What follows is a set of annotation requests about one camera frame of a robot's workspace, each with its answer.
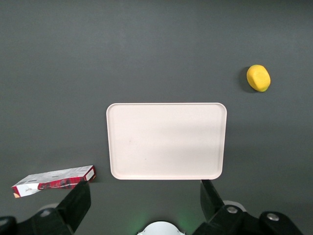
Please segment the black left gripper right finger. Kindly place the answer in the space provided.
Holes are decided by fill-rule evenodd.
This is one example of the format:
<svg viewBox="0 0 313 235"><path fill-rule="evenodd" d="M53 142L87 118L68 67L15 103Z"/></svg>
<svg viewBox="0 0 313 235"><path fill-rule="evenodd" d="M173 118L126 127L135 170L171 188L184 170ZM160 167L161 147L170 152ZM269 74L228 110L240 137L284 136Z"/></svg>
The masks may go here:
<svg viewBox="0 0 313 235"><path fill-rule="evenodd" d="M201 209L205 222L195 235L301 235L292 220L275 211L250 215L235 204L226 204L210 180L201 180Z"/></svg>

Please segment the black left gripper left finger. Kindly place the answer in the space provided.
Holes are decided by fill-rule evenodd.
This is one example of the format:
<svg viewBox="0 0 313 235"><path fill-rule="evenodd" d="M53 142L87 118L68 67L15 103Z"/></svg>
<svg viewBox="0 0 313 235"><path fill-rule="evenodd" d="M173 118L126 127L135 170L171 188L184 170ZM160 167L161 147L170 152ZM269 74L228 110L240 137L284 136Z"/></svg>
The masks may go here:
<svg viewBox="0 0 313 235"><path fill-rule="evenodd" d="M18 223L13 216L0 218L2 235L72 235L91 206L89 182L81 181L55 208L40 210Z"/></svg>

